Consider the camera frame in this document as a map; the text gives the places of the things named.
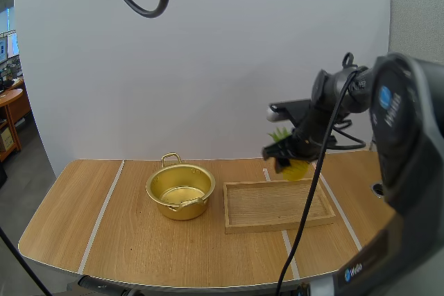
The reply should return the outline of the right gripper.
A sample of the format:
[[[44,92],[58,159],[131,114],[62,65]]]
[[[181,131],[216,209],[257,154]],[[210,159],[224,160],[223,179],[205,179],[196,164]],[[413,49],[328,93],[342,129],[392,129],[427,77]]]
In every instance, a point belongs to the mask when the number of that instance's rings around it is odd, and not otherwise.
[[[313,162],[323,159],[326,155],[326,129],[308,133],[300,128],[294,128],[288,141],[285,139],[262,148],[264,160],[274,158],[276,173],[283,173],[291,166],[291,160]]]

